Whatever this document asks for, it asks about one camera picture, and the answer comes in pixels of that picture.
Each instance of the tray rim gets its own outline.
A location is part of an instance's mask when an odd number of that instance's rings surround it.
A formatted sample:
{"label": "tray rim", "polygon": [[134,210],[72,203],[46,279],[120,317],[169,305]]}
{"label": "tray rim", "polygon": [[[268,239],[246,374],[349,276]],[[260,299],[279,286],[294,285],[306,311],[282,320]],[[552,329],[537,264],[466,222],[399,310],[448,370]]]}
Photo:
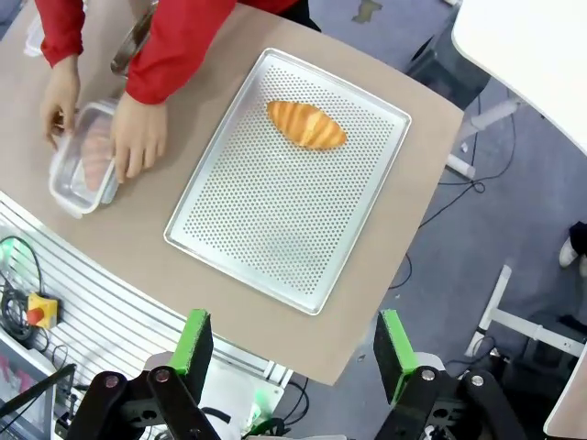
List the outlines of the tray rim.
{"label": "tray rim", "polygon": [[[227,125],[228,119],[232,116],[232,113],[235,111],[235,109],[240,104],[240,101],[242,100],[244,94],[248,90],[250,83],[252,83],[252,81],[254,81],[255,71],[261,66],[261,64],[265,61],[265,59],[271,55],[277,56],[278,58],[280,58],[283,61],[292,61],[297,66],[304,68],[304,69],[307,69],[311,72],[317,73],[317,74],[323,76],[325,79],[328,79],[329,81],[332,81],[341,87],[347,87],[350,90],[353,90],[355,92],[362,94],[363,97],[372,99],[373,101],[378,102],[382,105],[389,106],[395,112],[397,112],[397,114],[400,117],[403,117],[405,120],[405,126],[404,126],[404,129],[402,130],[402,134],[399,137],[399,142],[398,142],[397,148],[393,152],[393,155],[391,156],[391,158],[388,160],[386,170],[382,174],[382,177],[379,180],[377,188],[373,192],[371,200],[369,201],[369,205],[368,205],[367,209],[365,210],[361,220],[359,221],[357,233],[354,235],[353,239],[349,242],[349,248],[344,252],[344,256],[341,259],[341,264],[339,265],[338,270],[335,272],[335,277],[327,289],[327,294],[324,295],[322,302],[315,309],[310,309],[308,307],[304,307],[299,302],[294,302],[294,301],[290,300],[289,298],[283,296],[279,292],[274,291],[272,289],[269,289],[269,288],[262,289],[261,286],[259,286],[259,284],[255,282],[255,280],[241,276],[241,274],[237,275],[237,274],[232,273],[230,270],[228,270],[226,267],[222,266],[221,264],[216,263],[214,261],[211,261],[208,258],[205,258],[202,255],[199,255],[196,252],[193,252],[190,248],[184,246],[182,243],[179,243],[179,242],[173,240],[171,237],[172,230],[175,227],[175,222],[177,221],[177,217],[178,217],[181,209],[183,208],[183,204],[185,203],[185,200],[189,196],[189,193],[194,186],[196,178],[198,177],[202,167],[205,164],[205,160],[212,152],[215,143],[217,142],[218,138],[222,134],[222,131],[224,130],[225,126]],[[324,306],[326,305],[327,300],[330,297],[330,294],[332,293],[332,291],[334,290],[334,288],[336,286],[336,283],[338,282],[338,278],[340,277],[342,270],[347,265],[347,261],[349,260],[350,254],[352,253],[352,250],[355,247],[357,240],[359,239],[360,233],[362,232],[362,229],[365,226],[367,219],[369,218],[371,210],[372,210],[373,206],[375,205],[377,198],[379,197],[379,194],[382,190],[382,187],[383,187],[385,181],[387,180],[389,172],[392,169],[392,166],[395,163],[395,160],[397,159],[397,155],[399,154],[399,152],[404,144],[405,136],[407,135],[407,132],[408,132],[411,125],[412,125],[412,117],[409,114],[407,114],[404,110],[396,107],[395,105],[383,100],[382,98],[380,98],[370,92],[367,92],[366,90],[362,89],[358,85],[355,85],[352,82],[344,80],[333,73],[325,71],[324,69],[321,69],[308,61],[301,60],[301,59],[295,57],[294,55],[291,55],[283,50],[276,49],[276,48],[266,48],[263,50],[263,52],[260,54],[260,56],[257,58],[255,63],[251,67],[249,73],[247,74],[243,83],[238,88],[238,91],[235,94],[234,98],[232,99],[226,112],[223,114],[222,119],[220,120],[220,123],[218,124],[218,126],[216,127],[216,130],[214,131],[214,134],[212,135],[212,137],[210,137],[210,140],[208,141],[208,144],[206,145],[206,148],[204,150],[204,153],[202,154],[202,157],[198,160],[198,163],[194,167],[194,171],[192,171],[192,175],[190,176],[190,179],[188,180],[187,184],[185,185],[185,188],[183,189],[182,195],[180,196],[175,207],[173,208],[172,216],[170,217],[170,219],[169,219],[169,221],[163,231],[163,239],[165,240],[165,242],[172,245],[174,248],[178,248],[179,250],[181,250],[185,254],[189,255],[190,257],[204,262],[206,265],[208,265],[216,270],[219,270],[220,272],[222,272],[225,275],[228,275],[230,278],[232,278],[234,280],[237,280],[239,282],[246,284],[248,287],[250,287],[258,292],[265,293],[266,295],[272,297],[273,300],[277,300],[281,303],[285,303],[285,304],[293,307],[294,309],[296,309],[304,314],[316,316],[316,315],[320,314],[322,312],[322,310],[324,309]]]}

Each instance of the red button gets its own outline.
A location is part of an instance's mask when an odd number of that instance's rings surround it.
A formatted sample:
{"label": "red button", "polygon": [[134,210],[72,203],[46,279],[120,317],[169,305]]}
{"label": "red button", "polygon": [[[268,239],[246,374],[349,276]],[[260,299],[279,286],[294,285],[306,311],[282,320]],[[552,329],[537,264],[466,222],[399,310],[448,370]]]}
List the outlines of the red button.
{"label": "red button", "polygon": [[36,308],[27,311],[27,321],[31,325],[37,325],[44,317],[43,309]]}

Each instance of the human hand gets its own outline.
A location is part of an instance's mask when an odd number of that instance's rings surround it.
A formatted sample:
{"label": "human hand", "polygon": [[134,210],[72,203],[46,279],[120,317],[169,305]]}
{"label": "human hand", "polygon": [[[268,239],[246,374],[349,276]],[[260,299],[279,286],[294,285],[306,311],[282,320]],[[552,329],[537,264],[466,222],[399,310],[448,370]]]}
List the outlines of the human hand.
{"label": "human hand", "polygon": [[114,115],[111,137],[116,178],[122,183],[152,167],[165,152],[167,105],[142,104],[125,92]]}
{"label": "human hand", "polygon": [[57,148],[51,135],[53,126],[63,115],[63,128],[72,132],[75,126],[75,103],[80,94],[80,75],[77,71],[77,55],[71,55],[53,66],[45,97],[40,106],[43,135]]}

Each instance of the red sleeve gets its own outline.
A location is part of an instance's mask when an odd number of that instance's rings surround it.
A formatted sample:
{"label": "red sleeve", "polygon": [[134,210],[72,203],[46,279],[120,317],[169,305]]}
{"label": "red sleeve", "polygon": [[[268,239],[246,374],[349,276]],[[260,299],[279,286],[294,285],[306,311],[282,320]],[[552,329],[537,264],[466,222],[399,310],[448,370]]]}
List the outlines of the red sleeve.
{"label": "red sleeve", "polygon": [[237,0],[160,0],[149,41],[130,62],[127,92],[143,104],[159,104],[182,87]]}
{"label": "red sleeve", "polygon": [[85,14],[82,0],[35,0],[45,39],[40,49],[53,67],[70,55],[80,55]]}

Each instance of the perforated metal tray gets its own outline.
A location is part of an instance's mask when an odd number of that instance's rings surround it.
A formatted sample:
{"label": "perforated metal tray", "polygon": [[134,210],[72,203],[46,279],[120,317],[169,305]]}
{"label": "perforated metal tray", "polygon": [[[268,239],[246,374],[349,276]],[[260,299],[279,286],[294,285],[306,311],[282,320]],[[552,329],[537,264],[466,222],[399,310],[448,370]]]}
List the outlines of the perforated metal tray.
{"label": "perforated metal tray", "polygon": [[[347,132],[347,143],[330,151],[298,148],[268,118],[272,100],[316,105]],[[165,239],[275,299],[318,314],[410,122],[360,88],[266,49],[213,135]]]}

